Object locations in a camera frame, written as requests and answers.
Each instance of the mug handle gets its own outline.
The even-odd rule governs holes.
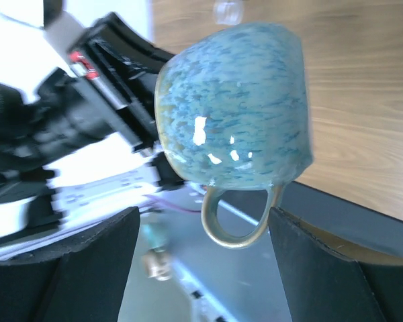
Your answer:
[[[237,237],[223,230],[218,222],[218,203],[221,200],[221,196],[225,193],[225,190],[208,186],[201,207],[201,223],[203,224],[205,232],[214,242],[225,248],[245,248],[255,243],[267,229],[270,208],[278,207],[281,202],[283,186],[273,186],[270,189],[266,189],[266,191],[266,207],[258,225],[248,235]]]

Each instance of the wood grain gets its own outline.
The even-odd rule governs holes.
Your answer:
[[[156,44],[227,28],[213,5],[153,0]],[[403,0],[247,0],[244,20],[302,38],[316,161],[299,181],[403,220]]]

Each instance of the clear plastic object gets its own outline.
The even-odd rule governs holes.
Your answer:
[[[243,12],[243,0],[216,0],[214,5],[214,19],[218,25],[238,25]]]

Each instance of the ceramic mug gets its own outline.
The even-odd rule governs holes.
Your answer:
[[[284,186],[313,162],[301,41],[275,23],[243,23],[173,57],[157,78],[155,114],[171,166],[208,187],[201,221],[227,248],[257,240]],[[220,196],[230,189],[268,193],[246,236],[218,223]]]

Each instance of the red component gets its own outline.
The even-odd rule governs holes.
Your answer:
[[[91,80],[100,76],[99,73],[93,68],[93,65],[91,65],[91,63],[88,61],[88,59],[86,59],[80,52],[72,52],[69,55],[69,58],[72,60],[72,62],[82,64],[85,67],[85,69],[87,70],[87,74],[85,75],[85,77],[87,77],[87,79]]]

